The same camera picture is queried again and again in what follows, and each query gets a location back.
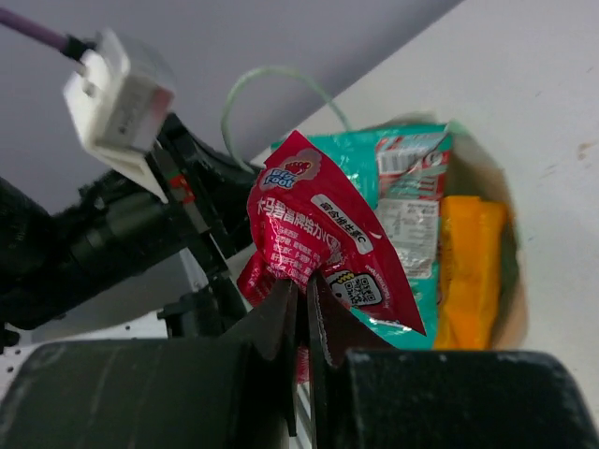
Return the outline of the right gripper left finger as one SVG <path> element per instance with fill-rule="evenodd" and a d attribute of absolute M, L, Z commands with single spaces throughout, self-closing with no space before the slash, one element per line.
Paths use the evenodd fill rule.
<path fill-rule="evenodd" d="M 285 448 L 296 433 L 297 286 L 217 338 L 45 344 L 1 404 L 5 448 Z"/>

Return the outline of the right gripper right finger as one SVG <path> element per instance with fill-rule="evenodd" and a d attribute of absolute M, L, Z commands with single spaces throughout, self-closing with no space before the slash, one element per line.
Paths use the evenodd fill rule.
<path fill-rule="evenodd" d="M 403 351 L 315 275 L 307 289 L 316 448 L 594 448 L 577 384 L 553 356 Z"/>

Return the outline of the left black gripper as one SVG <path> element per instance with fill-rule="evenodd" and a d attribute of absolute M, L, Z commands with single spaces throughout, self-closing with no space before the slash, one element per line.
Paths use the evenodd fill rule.
<path fill-rule="evenodd" d="M 259 172 L 240 167 L 170 113 L 147 158 L 166 200 L 112 170 L 66 210 L 63 261 L 51 275 L 48 320 L 153 267 L 182 249 L 207 277 L 210 311 L 228 329 L 246 308 L 226 260 L 252 242 L 246 203 Z"/>

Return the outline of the pink snack packet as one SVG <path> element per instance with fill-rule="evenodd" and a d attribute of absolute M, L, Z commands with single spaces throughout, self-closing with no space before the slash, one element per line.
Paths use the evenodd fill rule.
<path fill-rule="evenodd" d="M 298 131 L 273 151 L 247 200 L 255 253 L 237 280 L 257 306 L 274 283 L 301 292 L 324 276 L 361 321 L 427 333 L 402 263 L 374 211 L 338 165 Z"/>

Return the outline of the orange yellow snack packet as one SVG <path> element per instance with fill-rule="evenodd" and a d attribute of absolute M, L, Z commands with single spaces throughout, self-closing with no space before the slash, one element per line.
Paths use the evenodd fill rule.
<path fill-rule="evenodd" d="M 441 205 L 441 304 L 433 347 L 485 350 L 497 317 L 506 207 L 478 196 Z"/>

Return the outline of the teal candy packet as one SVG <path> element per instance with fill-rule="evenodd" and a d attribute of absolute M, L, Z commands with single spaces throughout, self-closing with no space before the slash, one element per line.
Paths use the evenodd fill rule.
<path fill-rule="evenodd" d="M 400 123 L 309 140 L 373 206 L 401 260 L 426 332 L 360 311 L 356 317 L 399 349 L 430 349 L 438 328 L 440 201 L 453 148 L 447 124 Z"/>

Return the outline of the green paper bag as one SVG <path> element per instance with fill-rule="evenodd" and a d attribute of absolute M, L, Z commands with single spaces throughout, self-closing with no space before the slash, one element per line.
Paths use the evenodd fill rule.
<path fill-rule="evenodd" d="M 518 233 L 504 173 L 456 120 L 449 211 L 441 222 L 441 331 L 436 349 L 513 349 L 526 334 Z"/>

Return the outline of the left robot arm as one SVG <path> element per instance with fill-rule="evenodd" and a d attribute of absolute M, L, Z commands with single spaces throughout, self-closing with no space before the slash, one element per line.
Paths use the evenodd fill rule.
<path fill-rule="evenodd" d="M 110 170 L 80 189 L 77 204 L 50 215 L 2 182 L 3 347 L 184 249 L 207 283 L 163 310 L 170 335 L 217 335 L 244 317 L 226 262 L 251 244 L 246 204 L 258 167 L 240 167 L 175 114 L 147 160 L 165 199 Z"/>

